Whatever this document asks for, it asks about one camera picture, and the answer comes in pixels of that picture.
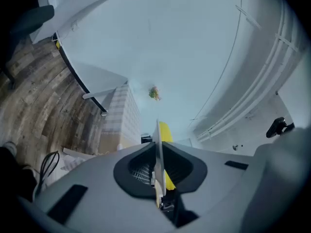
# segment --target wooden floor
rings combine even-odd
[[[35,45],[21,41],[7,67],[16,79],[0,74],[0,144],[17,145],[17,161],[39,169],[44,156],[66,147],[97,153],[104,117],[76,82],[51,39]]]

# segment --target yellow object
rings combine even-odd
[[[167,172],[164,170],[165,172],[165,184],[166,184],[166,189],[168,190],[174,190],[176,188],[176,186],[173,184],[173,182],[171,181],[169,175],[167,174]]]
[[[159,124],[160,124],[161,140],[163,142],[173,142],[173,137],[169,126],[165,122],[159,122]],[[176,188],[166,171],[165,171],[165,183],[166,189],[168,190],[174,190]]]
[[[60,44],[58,41],[56,42],[56,47],[57,47],[57,49],[60,49]]]
[[[169,126],[165,122],[159,122],[162,142],[173,142]]]
[[[160,197],[163,197],[162,188],[157,180],[155,180],[156,205],[160,208]]]

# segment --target black cable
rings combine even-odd
[[[52,160],[50,161],[48,167],[45,169],[46,163],[48,162],[49,158],[52,155],[53,155]],[[58,151],[47,154],[47,156],[45,156],[43,161],[42,161],[41,168],[40,168],[40,177],[39,177],[38,188],[37,188],[37,190],[35,192],[36,196],[38,196],[41,193],[41,188],[42,188],[42,184],[43,184],[43,177],[45,177],[46,173],[48,172],[49,168],[51,167],[51,165],[53,163],[53,160],[54,160],[56,155],[57,155],[58,159],[57,159],[57,162],[56,162],[55,166],[53,167],[53,169],[48,174],[48,176],[50,176],[50,174],[54,171],[54,169],[56,168],[56,166],[57,166],[57,164],[59,162],[59,158],[60,157],[59,157]]]

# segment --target black chair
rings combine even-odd
[[[54,16],[54,8],[52,5],[39,7],[37,0],[17,0],[21,6],[15,11],[10,11],[5,15],[6,34],[4,43],[6,53],[4,63],[0,66],[0,71],[9,78],[10,89],[15,88],[15,79],[10,74],[5,64],[12,58],[14,50],[20,40],[30,33],[39,29],[44,22],[50,20]]]

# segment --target small green object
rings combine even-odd
[[[152,99],[155,99],[156,101],[161,100],[161,98],[160,98],[160,96],[159,96],[159,90],[157,89],[156,86],[152,87],[152,88],[149,90],[149,96],[150,96]]]

